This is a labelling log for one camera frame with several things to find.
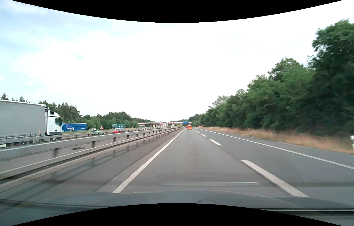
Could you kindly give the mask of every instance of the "forest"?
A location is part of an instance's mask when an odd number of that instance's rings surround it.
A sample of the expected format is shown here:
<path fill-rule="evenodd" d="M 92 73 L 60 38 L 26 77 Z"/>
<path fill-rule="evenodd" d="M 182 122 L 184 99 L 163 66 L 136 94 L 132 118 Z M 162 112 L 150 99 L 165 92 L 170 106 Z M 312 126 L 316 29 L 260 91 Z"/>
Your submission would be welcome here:
<path fill-rule="evenodd" d="M 354 135 L 354 23 L 316 32 L 306 64 L 284 57 L 234 95 L 218 96 L 193 126 Z"/>

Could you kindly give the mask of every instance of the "green truck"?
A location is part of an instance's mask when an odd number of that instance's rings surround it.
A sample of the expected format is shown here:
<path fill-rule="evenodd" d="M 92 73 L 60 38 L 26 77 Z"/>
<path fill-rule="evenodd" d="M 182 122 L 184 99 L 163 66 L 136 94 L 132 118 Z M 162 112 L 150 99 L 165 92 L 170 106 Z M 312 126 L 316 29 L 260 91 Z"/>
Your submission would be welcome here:
<path fill-rule="evenodd" d="M 113 124 L 111 125 L 112 129 L 119 128 L 119 129 L 125 129 L 125 124 Z"/>

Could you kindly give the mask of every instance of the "bridge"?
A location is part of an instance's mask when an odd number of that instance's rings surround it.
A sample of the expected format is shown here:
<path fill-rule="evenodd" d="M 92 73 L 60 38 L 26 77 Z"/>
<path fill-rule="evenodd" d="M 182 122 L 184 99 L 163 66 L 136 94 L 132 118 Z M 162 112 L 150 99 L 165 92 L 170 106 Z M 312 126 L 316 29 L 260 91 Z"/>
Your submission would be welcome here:
<path fill-rule="evenodd" d="M 145 127 L 156 127 L 159 126 L 160 122 L 142 122 L 142 123 L 138 123 L 139 126 L 145 126 Z M 169 122 L 162 122 L 162 126 L 179 126 L 179 125 L 183 125 L 182 121 L 169 121 Z"/>

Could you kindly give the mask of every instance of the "grass verge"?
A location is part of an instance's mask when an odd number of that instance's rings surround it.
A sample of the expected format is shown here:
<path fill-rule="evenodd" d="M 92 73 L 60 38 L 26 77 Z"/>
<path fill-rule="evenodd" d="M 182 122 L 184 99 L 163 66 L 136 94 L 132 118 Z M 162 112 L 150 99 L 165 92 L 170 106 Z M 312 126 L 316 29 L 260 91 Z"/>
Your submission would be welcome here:
<path fill-rule="evenodd" d="M 354 151 L 351 146 L 349 137 L 320 137 L 309 134 L 296 134 L 293 132 L 280 132 L 270 130 L 253 130 L 253 129 L 239 129 L 226 127 L 204 127 L 204 129 L 223 131 L 232 134 L 240 134 L 249 137 L 256 137 L 261 139 L 284 142 L 288 144 L 295 144 L 310 148 L 319 148 L 324 150 L 331 150 L 347 154 L 353 154 Z"/>

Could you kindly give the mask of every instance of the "white post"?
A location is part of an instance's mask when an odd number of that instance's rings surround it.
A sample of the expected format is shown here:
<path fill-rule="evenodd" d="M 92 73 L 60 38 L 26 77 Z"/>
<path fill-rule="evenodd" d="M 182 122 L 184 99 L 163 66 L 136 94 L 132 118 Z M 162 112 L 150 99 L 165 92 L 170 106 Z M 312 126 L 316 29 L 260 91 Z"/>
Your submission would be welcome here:
<path fill-rule="evenodd" d="M 350 139 L 351 139 L 351 146 L 353 147 L 353 151 L 354 151 L 354 136 L 351 135 Z"/>

